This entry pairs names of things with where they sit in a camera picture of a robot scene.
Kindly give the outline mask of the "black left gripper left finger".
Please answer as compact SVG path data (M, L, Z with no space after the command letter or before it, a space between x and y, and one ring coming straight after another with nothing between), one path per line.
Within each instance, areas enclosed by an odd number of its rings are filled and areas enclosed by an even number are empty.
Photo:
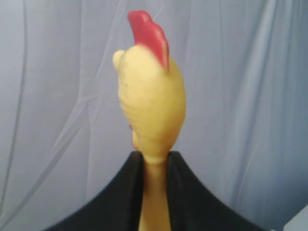
M137 231L143 197L143 157L131 152L94 199L48 231Z

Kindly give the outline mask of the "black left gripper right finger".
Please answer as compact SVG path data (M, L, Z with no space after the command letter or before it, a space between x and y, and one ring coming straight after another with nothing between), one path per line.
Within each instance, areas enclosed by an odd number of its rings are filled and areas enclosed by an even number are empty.
M167 202L173 231L259 231L216 198L179 152L167 157Z

